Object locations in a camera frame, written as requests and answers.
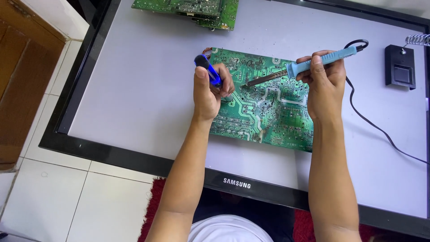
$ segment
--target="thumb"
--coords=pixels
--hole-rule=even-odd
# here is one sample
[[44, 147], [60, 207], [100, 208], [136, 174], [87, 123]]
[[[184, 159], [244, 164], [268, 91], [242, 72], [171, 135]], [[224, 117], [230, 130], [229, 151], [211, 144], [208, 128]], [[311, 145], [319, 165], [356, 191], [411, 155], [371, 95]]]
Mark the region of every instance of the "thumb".
[[324, 69], [323, 60], [320, 56], [313, 56], [310, 62], [310, 72], [312, 78], [317, 83], [321, 83], [327, 80], [326, 70]]
[[194, 86], [201, 88], [209, 88], [209, 74], [208, 71], [201, 67], [197, 66], [194, 73]]

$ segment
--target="samsung logo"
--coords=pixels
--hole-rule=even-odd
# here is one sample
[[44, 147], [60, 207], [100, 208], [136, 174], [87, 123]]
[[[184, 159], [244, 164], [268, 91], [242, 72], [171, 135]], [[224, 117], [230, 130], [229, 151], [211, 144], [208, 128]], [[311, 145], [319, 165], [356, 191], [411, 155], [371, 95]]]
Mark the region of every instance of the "samsung logo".
[[228, 183], [228, 184], [236, 185], [236, 186], [240, 186], [240, 187], [245, 187], [245, 188], [248, 188], [248, 189], [251, 188], [251, 184], [249, 184], [249, 183], [235, 181], [235, 180], [230, 180], [230, 179], [227, 179], [227, 178], [224, 178], [224, 183]]

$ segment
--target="blue soldering iron handle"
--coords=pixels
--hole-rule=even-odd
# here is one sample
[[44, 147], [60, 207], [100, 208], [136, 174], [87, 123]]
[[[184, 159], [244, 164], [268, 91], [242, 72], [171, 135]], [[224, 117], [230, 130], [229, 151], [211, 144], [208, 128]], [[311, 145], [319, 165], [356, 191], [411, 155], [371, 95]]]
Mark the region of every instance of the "blue soldering iron handle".
[[[357, 48], [355, 46], [350, 46], [346, 49], [339, 50], [339, 51], [327, 54], [325, 56], [322, 56], [321, 59], [322, 59], [323, 65], [326, 65], [355, 54], [357, 54]], [[307, 71], [309, 69], [310, 69], [310, 60], [299, 64], [295, 64], [295, 63], [287, 64], [287, 72], [288, 72], [289, 78], [295, 78], [300, 72]]]

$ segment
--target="black power cord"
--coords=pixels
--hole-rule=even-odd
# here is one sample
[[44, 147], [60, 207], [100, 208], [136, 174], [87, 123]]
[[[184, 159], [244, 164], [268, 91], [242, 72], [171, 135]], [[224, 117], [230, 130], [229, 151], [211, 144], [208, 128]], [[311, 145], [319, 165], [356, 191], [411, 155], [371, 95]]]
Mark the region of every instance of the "black power cord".
[[[355, 43], [364, 43], [364, 46], [363, 45], [360, 45], [360, 46], [357, 46], [357, 52], [359, 52], [359, 51], [362, 51], [364, 48], [366, 48], [368, 45], [369, 45], [369, 42], [367, 41], [367, 40], [354, 40], [354, 41], [352, 41], [352, 42], [350, 42], [350, 43], [348, 43], [346, 46], [345, 46], [345, 48], [348, 48], [348, 47], [350, 47], [351, 45], [353, 45], [353, 44], [355, 44]], [[416, 159], [416, 160], [418, 160], [418, 161], [421, 161], [421, 162], [424, 162], [424, 163], [426, 163], [426, 164], [430, 164], [429, 162], [427, 162], [427, 161], [424, 161], [424, 160], [421, 160], [421, 159], [418, 159], [417, 157], [414, 157], [414, 156], [412, 156], [412, 155], [409, 155], [409, 154], [406, 154], [405, 152], [403, 152], [403, 151], [401, 151], [394, 143], [393, 143], [393, 140], [390, 138], [390, 136], [385, 132], [385, 131], [383, 131], [380, 127], [378, 127], [378, 126], [376, 126], [374, 123], [372, 123], [370, 120], [368, 120], [366, 117], [364, 117], [363, 115], [361, 115], [361, 113], [359, 113], [358, 111], [357, 111], [357, 109], [355, 109], [355, 107], [354, 107], [354, 104], [352, 104], [352, 95], [354, 95], [354, 92], [355, 92], [355, 89], [354, 89], [354, 86], [352, 85], [352, 83], [351, 83], [351, 81], [349, 80], [349, 78], [347, 77], [347, 83], [348, 83], [348, 85], [351, 87], [351, 94], [350, 94], [350, 103], [351, 103], [351, 107], [352, 107], [352, 109], [354, 109], [354, 111], [362, 118], [362, 119], [364, 119], [364, 121], [366, 121], [366, 122], [368, 122], [371, 126], [373, 126], [373, 127], [375, 127], [377, 130], [379, 130], [379, 131], [381, 131], [382, 133], [384, 133], [385, 134], [385, 136], [387, 137], [387, 139], [388, 139], [388, 141], [391, 143], [391, 145], [398, 151], [398, 152], [400, 152], [400, 153], [402, 153], [402, 154], [404, 154], [404, 155], [407, 155], [407, 156], [409, 156], [409, 157], [411, 157], [411, 158], [414, 158], [414, 159]]]

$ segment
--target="white tile floor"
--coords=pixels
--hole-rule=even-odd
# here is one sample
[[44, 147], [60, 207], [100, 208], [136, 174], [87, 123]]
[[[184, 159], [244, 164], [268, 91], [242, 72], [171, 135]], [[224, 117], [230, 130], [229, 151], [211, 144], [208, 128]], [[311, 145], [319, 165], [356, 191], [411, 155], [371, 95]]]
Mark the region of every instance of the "white tile floor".
[[1, 242], [136, 242], [152, 175], [39, 148], [81, 42], [61, 53], [16, 172], [0, 173]]

